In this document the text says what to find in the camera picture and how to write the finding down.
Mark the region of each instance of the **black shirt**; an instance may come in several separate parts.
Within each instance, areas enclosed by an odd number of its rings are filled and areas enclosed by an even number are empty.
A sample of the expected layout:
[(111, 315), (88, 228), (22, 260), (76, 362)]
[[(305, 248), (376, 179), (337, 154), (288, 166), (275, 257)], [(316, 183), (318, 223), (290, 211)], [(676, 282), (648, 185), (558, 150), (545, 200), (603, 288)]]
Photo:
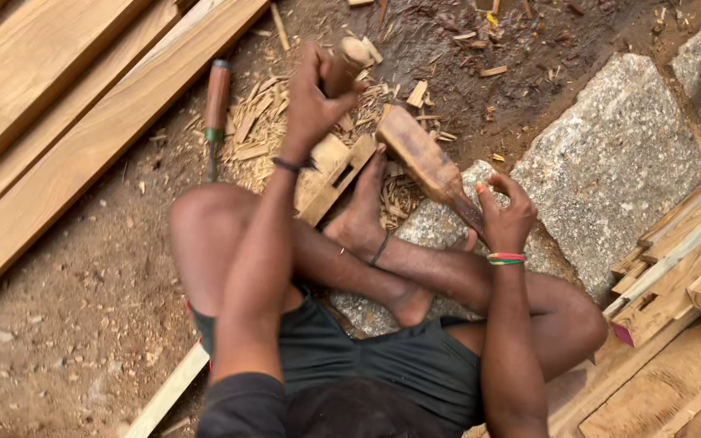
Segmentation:
[(432, 414), (385, 383), (352, 377), (287, 400), (283, 385), (274, 377), (242, 373), (207, 390), (196, 436), (432, 438), (456, 434), (444, 431)]

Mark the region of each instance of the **black shorts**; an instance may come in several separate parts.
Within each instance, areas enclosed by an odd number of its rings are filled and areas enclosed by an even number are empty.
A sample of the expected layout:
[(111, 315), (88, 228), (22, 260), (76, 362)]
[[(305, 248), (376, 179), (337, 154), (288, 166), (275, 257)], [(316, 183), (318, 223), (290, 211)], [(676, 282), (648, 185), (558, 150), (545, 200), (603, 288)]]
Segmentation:
[[(443, 330), (465, 320), (444, 317), (356, 341), (305, 293), (301, 306), (283, 314), (280, 322), (280, 364), (288, 397), (337, 379), (362, 376), (398, 387), (451, 430), (485, 422), (480, 358)], [(214, 319), (191, 311), (202, 332), (202, 346), (212, 358)]]

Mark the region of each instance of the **black wristband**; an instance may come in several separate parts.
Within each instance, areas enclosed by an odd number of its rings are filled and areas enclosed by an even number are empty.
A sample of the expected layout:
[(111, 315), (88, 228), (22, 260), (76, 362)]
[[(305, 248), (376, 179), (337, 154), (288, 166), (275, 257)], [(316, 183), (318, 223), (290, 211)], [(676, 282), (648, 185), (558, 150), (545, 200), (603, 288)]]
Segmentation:
[(272, 163), (278, 167), (290, 170), (293, 173), (299, 173), (299, 171), (301, 171), (302, 169), (316, 170), (316, 162), (312, 159), (312, 157), (309, 157), (307, 161), (305, 161), (302, 164), (289, 163), (287, 161), (281, 160), (279, 157), (275, 157), (272, 159)]

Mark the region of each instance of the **dirt ground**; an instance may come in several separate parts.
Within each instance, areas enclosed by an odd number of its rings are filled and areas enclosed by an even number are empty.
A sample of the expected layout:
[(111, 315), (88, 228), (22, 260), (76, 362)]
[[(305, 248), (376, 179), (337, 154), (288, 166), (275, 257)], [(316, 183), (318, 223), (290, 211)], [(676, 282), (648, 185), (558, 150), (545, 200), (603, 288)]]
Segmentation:
[[(458, 137), (442, 145), (460, 167), (483, 159), (502, 172), (614, 52), (651, 55), (663, 67), (701, 26), (699, 0), (587, 0), (584, 15), (562, 0), (530, 0), (532, 19), (523, 2), (502, 0), (499, 27), (465, 1), (389, 0), (380, 31), (378, 5), (279, 4), (294, 48), (284, 54), (265, 15), (253, 29), (273, 35), (249, 32), (230, 56), (234, 96), (247, 96), (270, 69), (289, 74), (304, 41), (332, 44), (350, 30), (381, 51), (385, 61), (371, 78), (400, 85), (395, 103), (403, 105), (418, 80), (428, 81), (435, 105), (426, 113), (441, 114), (441, 129)], [(479, 0), (477, 7), (490, 4)], [(658, 24), (654, 10), (662, 8)], [(472, 31), (487, 48), (453, 39)], [(481, 77), (500, 65), (508, 73)], [(2, 276), (0, 436), (118, 436), (199, 338), (170, 258), (167, 215), (206, 172), (206, 149), (191, 124), (203, 112), (206, 79)], [(251, 183), (245, 165), (225, 164), (221, 178), (263, 187), (264, 179)], [(169, 436), (192, 434), (205, 380), (195, 381), (157, 436), (187, 417), (191, 422)]]

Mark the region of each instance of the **colorful wristband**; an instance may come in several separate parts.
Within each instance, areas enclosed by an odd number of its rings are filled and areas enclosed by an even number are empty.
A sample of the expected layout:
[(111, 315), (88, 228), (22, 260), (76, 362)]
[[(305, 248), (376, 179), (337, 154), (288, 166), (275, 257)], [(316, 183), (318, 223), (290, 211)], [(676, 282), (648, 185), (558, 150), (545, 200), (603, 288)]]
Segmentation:
[(486, 259), (492, 265), (515, 265), (527, 261), (527, 254), (493, 253), (486, 255)]

